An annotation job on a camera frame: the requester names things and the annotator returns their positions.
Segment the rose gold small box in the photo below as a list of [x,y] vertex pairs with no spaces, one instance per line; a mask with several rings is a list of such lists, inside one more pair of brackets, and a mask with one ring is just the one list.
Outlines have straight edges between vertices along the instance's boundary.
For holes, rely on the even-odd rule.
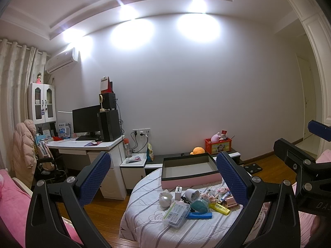
[[228,209],[231,209],[231,208],[238,206],[238,203],[235,201],[233,196],[229,196],[225,199],[225,206]]

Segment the yellow highlighter pen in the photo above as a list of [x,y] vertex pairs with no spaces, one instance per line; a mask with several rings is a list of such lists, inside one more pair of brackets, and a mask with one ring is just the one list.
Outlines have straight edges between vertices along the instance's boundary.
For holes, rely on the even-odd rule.
[[209,204],[209,207],[211,209],[213,209],[214,211],[216,211],[216,212],[219,212],[221,214],[224,214],[225,216],[227,216],[231,212],[228,208],[226,208],[223,205],[218,204],[218,203],[215,203],[215,204],[210,203]]

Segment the pink doll figure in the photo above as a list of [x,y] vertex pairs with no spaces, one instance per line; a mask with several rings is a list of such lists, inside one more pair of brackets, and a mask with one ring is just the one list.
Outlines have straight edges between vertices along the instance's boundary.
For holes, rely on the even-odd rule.
[[219,199],[219,192],[217,190],[210,190],[210,189],[208,189],[201,196],[209,204],[215,204],[218,201],[218,199]]

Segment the white mini hair dryer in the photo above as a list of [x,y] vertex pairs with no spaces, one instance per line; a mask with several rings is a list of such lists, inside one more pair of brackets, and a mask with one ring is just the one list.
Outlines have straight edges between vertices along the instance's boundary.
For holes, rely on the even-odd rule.
[[185,198],[189,202],[195,201],[196,199],[199,198],[199,196],[200,196],[200,192],[196,189],[190,188],[185,191]]

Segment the clear plastic card box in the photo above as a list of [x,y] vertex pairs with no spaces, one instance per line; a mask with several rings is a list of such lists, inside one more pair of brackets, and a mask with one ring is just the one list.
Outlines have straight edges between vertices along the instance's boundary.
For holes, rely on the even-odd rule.
[[166,226],[179,229],[186,221],[191,207],[184,202],[174,201],[163,216],[163,223]]

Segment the white power adapter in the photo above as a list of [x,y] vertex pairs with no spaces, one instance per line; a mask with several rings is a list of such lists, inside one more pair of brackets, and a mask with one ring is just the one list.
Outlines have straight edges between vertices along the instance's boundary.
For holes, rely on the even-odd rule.
[[175,191],[174,191],[174,200],[180,201],[181,197],[182,197],[182,187],[176,186]]

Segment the white fluffy ball toy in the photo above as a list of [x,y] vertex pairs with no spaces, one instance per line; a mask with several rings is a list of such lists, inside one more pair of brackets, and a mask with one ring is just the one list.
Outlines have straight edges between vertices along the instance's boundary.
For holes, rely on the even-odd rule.
[[159,194],[159,205],[161,206],[161,208],[163,209],[169,208],[172,203],[173,203],[172,194],[167,189],[163,190]]

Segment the black hair clip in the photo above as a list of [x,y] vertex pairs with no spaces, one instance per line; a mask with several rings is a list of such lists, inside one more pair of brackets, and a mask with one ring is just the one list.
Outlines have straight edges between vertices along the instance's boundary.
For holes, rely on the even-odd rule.
[[184,203],[186,203],[186,204],[191,204],[190,201],[187,200],[185,196],[182,196],[182,197],[181,197],[181,200],[182,200]]

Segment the white door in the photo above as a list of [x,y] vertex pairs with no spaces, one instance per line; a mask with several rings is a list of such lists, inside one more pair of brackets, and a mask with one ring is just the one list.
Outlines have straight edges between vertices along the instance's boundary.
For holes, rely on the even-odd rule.
[[312,135],[308,130],[308,123],[316,118],[316,96],[313,74],[310,63],[307,59],[297,55],[297,63],[300,69],[302,89],[303,89],[303,104],[304,104],[304,131],[303,139]]

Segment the white glass-door cabinet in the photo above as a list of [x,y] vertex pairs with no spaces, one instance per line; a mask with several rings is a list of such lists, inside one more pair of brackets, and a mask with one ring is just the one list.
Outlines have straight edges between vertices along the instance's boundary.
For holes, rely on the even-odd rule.
[[35,125],[55,122],[55,87],[48,84],[31,83],[28,86],[29,119]]

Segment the yellow blue snack bag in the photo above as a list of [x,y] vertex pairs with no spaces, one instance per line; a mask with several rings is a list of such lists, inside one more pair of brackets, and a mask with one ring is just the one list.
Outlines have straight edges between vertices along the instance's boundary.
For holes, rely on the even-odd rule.
[[154,160],[153,147],[150,143],[147,144],[146,158],[147,158],[147,161],[149,161],[149,162]]

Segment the low white black bench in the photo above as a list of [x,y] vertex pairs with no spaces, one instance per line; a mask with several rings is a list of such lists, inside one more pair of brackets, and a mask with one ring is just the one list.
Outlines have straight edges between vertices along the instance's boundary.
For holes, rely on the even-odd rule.
[[[236,164],[241,165],[243,164],[243,161],[241,160],[241,154],[237,152],[235,149],[231,149],[230,151],[227,151],[229,156],[235,161]],[[145,174],[148,175],[152,173],[153,171],[162,168],[164,158],[167,157],[181,157],[181,156],[188,156],[190,153],[175,153],[175,154],[169,154],[169,155],[155,155],[153,161],[147,161],[145,164]]]

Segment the black speaker box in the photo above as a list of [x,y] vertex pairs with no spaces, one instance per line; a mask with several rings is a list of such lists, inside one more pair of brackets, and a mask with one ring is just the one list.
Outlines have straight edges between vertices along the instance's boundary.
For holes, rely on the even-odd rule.
[[99,103],[101,108],[106,110],[116,110],[116,94],[112,92],[101,93],[99,95]]

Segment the red desk calendar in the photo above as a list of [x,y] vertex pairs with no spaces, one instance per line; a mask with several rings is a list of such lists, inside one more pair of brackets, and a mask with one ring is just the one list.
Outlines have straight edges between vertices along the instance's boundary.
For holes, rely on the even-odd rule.
[[113,84],[109,77],[103,77],[100,80],[100,93],[113,93]]

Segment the white air conditioner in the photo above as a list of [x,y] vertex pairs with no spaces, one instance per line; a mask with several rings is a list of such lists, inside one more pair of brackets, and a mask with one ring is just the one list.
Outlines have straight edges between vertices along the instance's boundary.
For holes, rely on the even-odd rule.
[[69,64],[78,62],[78,60],[79,51],[76,48],[71,48],[50,58],[46,64],[46,72],[48,74],[51,74],[55,70],[61,69]]

